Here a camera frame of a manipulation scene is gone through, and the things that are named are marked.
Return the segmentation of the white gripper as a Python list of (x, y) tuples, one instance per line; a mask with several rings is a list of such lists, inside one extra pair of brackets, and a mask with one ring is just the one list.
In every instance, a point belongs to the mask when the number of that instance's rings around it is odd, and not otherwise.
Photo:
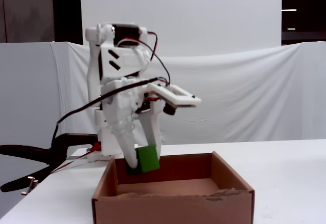
[(125, 88), (102, 100), (102, 111), (107, 122), (105, 128), (105, 155), (123, 154), (128, 165), (135, 169), (138, 166), (137, 153), (134, 147), (133, 119), (138, 119), (145, 134), (147, 144), (156, 148), (160, 159), (161, 134), (158, 116), (162, 112), (159, 101), (145, 101), (147, 85), (140, 85), (143, 78), (121, 78), (110, 81), (100, 89), (101, 95)]

